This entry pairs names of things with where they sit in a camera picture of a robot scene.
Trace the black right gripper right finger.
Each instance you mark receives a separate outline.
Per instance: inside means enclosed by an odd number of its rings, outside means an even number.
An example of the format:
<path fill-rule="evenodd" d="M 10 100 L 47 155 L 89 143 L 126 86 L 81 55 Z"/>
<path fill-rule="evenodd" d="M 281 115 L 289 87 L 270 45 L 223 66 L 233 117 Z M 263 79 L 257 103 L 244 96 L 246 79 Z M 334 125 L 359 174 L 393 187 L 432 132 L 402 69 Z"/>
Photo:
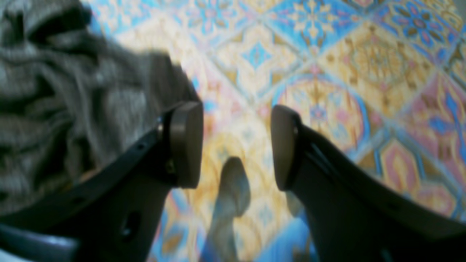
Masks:
<path fill-rule="evenodd" d="M 464 262 L 465 225 L 370 178 L 287 106 L 273 106 L 273 167 L 279 190 L 307 213 L 322 262 Z"/>

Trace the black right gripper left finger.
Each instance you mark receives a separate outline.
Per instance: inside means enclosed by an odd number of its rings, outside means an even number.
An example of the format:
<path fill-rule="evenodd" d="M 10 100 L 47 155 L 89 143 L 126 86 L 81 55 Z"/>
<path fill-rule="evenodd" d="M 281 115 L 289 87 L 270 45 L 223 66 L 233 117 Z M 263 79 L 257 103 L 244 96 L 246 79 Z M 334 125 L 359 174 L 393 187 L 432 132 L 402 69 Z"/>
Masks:
<path fill-rule="evenodd" d="M 144 262 L 165 199 L 200 180 L 202 102 L 181 102 L 83 184 L 1 217 L 1 251 L 35 262 Z"/>

